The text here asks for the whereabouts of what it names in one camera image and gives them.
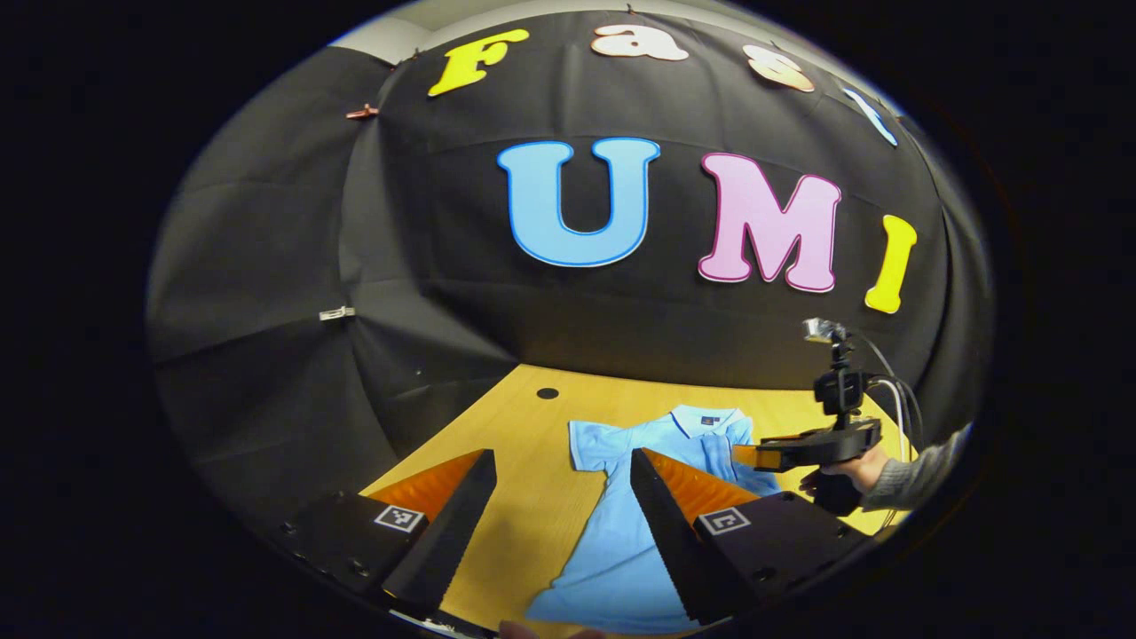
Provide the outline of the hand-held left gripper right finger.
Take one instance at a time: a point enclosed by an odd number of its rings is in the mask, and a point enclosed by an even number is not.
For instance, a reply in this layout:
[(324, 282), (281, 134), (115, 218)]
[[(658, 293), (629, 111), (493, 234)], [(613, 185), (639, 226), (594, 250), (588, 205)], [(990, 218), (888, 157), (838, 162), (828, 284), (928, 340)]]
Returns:
[(792, 491), (755, 496), (641, 446), (630, 486), (690, 619), (710, 626), (800, 597), (875, 538)]

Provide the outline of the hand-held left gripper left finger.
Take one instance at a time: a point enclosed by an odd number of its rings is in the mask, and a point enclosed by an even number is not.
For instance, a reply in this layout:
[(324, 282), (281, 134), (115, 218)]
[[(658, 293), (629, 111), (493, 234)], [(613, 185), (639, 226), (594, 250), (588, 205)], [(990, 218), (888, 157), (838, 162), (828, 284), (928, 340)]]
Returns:
[(336, 491), (272, 529), (272, 541), (341, 590), (425, 621), (437, 613), (498, 486), (476, 449), (369, 493)]

